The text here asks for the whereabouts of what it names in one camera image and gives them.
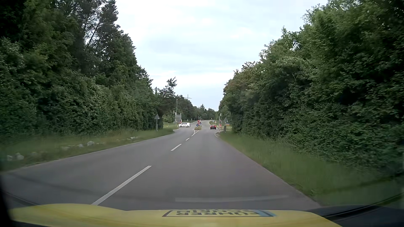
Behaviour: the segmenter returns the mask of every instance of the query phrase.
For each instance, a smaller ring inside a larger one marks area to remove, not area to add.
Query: windshield
[[[402,212],[401,0],[1,4],[15,221],[344,226],[341,213]]]

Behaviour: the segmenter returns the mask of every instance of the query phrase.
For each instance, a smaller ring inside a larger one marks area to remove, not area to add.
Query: hood sign
[[[170,210],[163,217],[274,217],[267,210],[190,209]]]

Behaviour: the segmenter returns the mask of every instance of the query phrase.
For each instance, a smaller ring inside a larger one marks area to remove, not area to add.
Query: white van
[[[191,124],[190,123],[187,123],[187,122],[182,122],[181,124],[179,124],[178,125],[179,127],[190,127],[191,126]]]

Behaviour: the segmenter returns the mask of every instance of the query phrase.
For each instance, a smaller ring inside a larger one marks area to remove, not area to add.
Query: sign post
[[[227,117],[225,117],[224,122],[225,122],[224,131],[226,132],[226,126],[227,126]]]
[[[157,123],[157,120],[160,119],[160,117],[158,116],[158,114],[156,114],[156,116],[154,117],[154,119],[156,120],[156,131],[158,131],[158,123]]]

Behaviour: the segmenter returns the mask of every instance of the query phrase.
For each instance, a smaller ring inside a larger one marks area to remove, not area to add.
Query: forest
[[[115,0],[14,0],[0,11],[1,141],[153,129],[177,100],[183,119],[215,116],[175,94],[175,78],[152,88]]]
[[[403,173],[403,1],[329,0],[304,20],[234,72],[218,113],[235,133]]]

